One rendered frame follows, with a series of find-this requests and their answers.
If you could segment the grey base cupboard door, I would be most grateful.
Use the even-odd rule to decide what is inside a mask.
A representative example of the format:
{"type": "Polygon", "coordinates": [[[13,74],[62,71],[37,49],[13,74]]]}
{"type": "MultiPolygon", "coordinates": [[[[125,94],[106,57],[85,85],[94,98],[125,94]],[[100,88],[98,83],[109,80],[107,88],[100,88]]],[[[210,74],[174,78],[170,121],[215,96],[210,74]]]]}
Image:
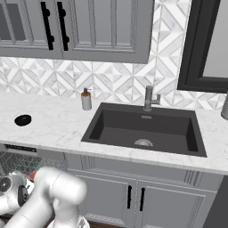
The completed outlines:
{"type": "Polygon", "coordinates": [[[215,191],[139,181],[134,227],[202,228],[215,196],[215,191]],[[140,211],[142,188],[145,188],[145,195],[140,211]]]}
{"type": "Polygon", "coordinates": [[[134,228],[135,179],[72,169],[69,172],[86,183],[87,196],[79,211],[88,221],[134,228]],[[132,186],[130,209],[127,209],[128,185],[132,186]]]}

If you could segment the black bowl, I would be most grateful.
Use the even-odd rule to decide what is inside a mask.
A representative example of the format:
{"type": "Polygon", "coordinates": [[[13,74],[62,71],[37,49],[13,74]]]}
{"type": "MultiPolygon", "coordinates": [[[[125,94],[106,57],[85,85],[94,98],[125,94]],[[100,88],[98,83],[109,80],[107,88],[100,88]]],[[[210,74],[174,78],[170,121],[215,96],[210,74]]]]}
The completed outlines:
{"type": "Polygon", "coordinates": [[[32,118],[30,115],[28,114],[23,114],[23,115],[19,115],[15,120],[14,123],[17,126],[26,126],[31,122],[32,118]]]}

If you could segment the black sink basin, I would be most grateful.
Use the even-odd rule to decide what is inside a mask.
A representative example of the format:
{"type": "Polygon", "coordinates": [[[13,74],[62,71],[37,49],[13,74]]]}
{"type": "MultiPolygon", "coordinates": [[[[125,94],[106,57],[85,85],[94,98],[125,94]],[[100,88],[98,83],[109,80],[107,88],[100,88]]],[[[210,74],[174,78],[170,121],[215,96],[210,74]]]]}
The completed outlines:
{"type": "Polygon", "coordinates": [[[200,126],[193,110],[101,103],[82,140],[127,148],[205,158],[200,126]]]}

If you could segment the white soap dispenser, orange collar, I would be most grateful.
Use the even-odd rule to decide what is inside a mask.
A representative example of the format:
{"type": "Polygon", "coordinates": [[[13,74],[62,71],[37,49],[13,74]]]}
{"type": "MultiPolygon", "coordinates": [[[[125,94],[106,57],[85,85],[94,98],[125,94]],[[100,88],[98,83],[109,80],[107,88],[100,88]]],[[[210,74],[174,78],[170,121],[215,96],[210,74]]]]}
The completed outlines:
{"type": "Polygon", "coordinates": [[[87,88],[81,93],[81,102],[83,110],[90,110],[92,108],[91,93],[87,88]]]}

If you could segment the grey metal tap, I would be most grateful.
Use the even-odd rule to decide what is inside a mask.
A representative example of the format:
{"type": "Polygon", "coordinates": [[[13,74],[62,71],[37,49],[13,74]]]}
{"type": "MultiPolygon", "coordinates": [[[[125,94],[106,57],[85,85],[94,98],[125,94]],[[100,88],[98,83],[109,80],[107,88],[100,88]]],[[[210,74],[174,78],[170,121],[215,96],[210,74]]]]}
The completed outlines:
{"type": "Polygon", "coordinates": [[[153,86],[147,85],[145,89],[145,101],[144,101],[144,107],[143,107],[145,111],[150,111],[152,104],[160,104],[161,95],[158,94],[156,99],[153,99],[152,95],[153,95],[153,86]]]}

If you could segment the grey panel under sink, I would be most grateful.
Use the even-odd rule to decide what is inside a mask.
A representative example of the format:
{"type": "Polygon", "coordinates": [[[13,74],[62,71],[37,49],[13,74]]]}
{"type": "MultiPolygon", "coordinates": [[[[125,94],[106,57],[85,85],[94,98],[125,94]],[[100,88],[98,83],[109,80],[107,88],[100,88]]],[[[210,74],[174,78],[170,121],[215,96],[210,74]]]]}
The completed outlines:
{"type": "Polygon", "coordinates": [[[224,176],[202,171],[162,167],[79,154],[67,154],[69,169],[94,173],[134,176],[143,180],[180,184],[203,190],[217,191],[224,176]]]}

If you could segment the black framed window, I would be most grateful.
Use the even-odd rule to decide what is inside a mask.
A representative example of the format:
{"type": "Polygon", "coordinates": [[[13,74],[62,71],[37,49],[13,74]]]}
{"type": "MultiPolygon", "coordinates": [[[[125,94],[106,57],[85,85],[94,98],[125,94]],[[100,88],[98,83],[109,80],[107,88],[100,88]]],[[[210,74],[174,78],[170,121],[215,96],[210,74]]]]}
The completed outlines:
{"type": "Polygon", "coordinates": [[[228,79],[203,75],[213,29],[221,0],[192,0],[178,90],[219,93],[228,92],[228,79]]]}

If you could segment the grey cylindrical object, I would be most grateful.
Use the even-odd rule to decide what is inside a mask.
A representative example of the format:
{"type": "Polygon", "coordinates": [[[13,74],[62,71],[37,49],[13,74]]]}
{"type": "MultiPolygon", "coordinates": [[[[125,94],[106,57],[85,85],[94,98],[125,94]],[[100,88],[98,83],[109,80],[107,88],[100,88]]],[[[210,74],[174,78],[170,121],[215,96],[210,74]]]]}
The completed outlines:
{"type": "Polygon", "coordinates": [[[227,95],[225,96],[224,105],[221,110],[221,117],[228,120],[228,92],[227,92],[227,95]]]}

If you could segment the grey wall cupboard door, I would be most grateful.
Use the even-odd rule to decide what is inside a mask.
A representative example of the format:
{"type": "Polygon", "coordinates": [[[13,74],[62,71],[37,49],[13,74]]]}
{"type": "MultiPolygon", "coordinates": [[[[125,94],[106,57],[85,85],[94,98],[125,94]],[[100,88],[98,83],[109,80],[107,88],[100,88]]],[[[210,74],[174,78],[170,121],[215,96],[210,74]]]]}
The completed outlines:
{"type": "Polygon", "coordinates": [[[0,0],[0,56],[60,59],[60,29],[53,0],[0,0]],[[54,37],[48,48],[41,10],[45,2],[50,11],[49,24],[54,37]]]}
{"type": "Polygon", "coordinates": [[[147,63],[154,0],[61,0],[69,37],[63,58],[147,63]]]}

